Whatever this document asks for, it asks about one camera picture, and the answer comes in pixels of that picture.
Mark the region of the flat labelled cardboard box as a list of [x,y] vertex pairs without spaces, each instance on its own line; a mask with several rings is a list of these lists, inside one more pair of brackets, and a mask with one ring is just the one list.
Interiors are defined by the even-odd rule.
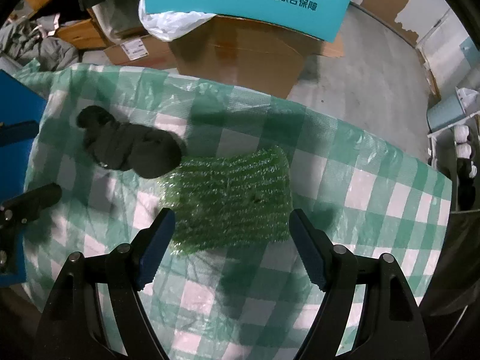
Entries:
[[117,66],[170,69],[176,67],[176,58],[168,42],[151,35],[133,37],[104,50],[110,62]]

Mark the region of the blue cardboard storage box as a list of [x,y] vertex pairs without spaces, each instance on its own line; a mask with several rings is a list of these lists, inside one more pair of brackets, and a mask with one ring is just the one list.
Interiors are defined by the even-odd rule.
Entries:
[[[7,72],[1,72],[1,128],[34,121],[39,123],[46,100],[20,83]],[[29,165],[33,139],[27,138],[1,147],[1,201],[17,197],[24,192],[24,181]],[[26,281],[23,230],[13,231],[13,240],[1,247],[7,265],[1,269],[1,287]]]

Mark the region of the brown cardboard box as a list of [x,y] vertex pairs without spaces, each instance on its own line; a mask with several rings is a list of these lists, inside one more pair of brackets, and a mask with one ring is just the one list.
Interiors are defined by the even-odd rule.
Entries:
[[180,74],[287,98],[307,57],[340,58],[342,38],[322,41],[252,19],[215,16],[171,41]]

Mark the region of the wooden louvered cabinet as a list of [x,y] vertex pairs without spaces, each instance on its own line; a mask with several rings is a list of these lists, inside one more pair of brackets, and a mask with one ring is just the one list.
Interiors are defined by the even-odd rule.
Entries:
[[25,1],[32,8],[29,18],[40,19],[59,14],[54,36],[78,50],[103,50],[113,45],[103,33],[93,10],[81,7],[79,0]]

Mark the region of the light blue trash bin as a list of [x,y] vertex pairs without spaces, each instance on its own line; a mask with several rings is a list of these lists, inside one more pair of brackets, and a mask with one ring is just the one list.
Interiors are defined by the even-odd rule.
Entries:
[[434,133],[478,110],[479,91],[455,88],[450,97],[442,99],[427,111],[427,123],[431,133]]

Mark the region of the white plastic bag under box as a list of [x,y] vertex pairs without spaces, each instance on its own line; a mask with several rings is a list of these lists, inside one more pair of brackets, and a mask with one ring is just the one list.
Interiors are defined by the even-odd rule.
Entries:
[[178,12],[166,11],[162,13],[148,14],[146,1],[140,0],[138,4],[138,18],[144,29],[153,37],[164,42],[172,42],[191,33],[216,14],[203,12]]

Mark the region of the grey clothes pile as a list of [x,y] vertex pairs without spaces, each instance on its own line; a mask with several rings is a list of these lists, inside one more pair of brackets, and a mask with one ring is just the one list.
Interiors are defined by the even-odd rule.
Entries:
[[57,37],[44,37],[39,25],[27,18],[1,27],[1,53],[22,66],[38,61],[42,71],[59,71],[80,62],[76,47]]

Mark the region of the black sock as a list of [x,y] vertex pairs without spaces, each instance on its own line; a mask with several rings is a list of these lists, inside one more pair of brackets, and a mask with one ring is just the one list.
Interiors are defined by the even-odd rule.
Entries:
[[84,108],[76,125],[84,131],[84,150],[103,168],[155,179],[181,164],[182,148],[168,131],[122,123],[100,106]]

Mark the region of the metal shoe rack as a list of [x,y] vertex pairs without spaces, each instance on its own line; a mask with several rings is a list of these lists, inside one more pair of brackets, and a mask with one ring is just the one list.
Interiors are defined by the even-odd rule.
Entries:
[[428,135],[429,164],[452,183],[451,211],[479,210],[479,111]]

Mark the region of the green sparkly cloth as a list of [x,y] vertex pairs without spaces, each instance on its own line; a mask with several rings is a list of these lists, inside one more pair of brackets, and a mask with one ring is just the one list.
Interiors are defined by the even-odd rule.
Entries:
[[290,236],[290,167],[278,146],[229,158],[186,157],[159,185],[160,206],[175,213],[176,254]]

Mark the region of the green white checkered tablecloth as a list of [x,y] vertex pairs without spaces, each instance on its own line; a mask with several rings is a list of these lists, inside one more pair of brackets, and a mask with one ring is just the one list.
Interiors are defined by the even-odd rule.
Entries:
[[[28,227],[24,290],[42,309],[71,252],[105,254],[148,227],[163,205],[209,219],[226,236],[241,224],[264,230],[292,200],[332,242],[355,254],[392,254],[416,300],[443,246],[452,183],[421,160],[362,129],[250,89],[139,67],[75,64],[16,79],[46,100],[27,189],[58,184],[63,196]],[[289,189],[267,186],[260,169],[238,193],[225,175],[196,178],[166,197],[166,184],[98,166],[82,146],[77,116],[99,106],[118,120],[177,135],[188,155],[228,158],[278,147]],[[292,240],[168,252],[140,294],[172,359],[292,359],[323,299]]]

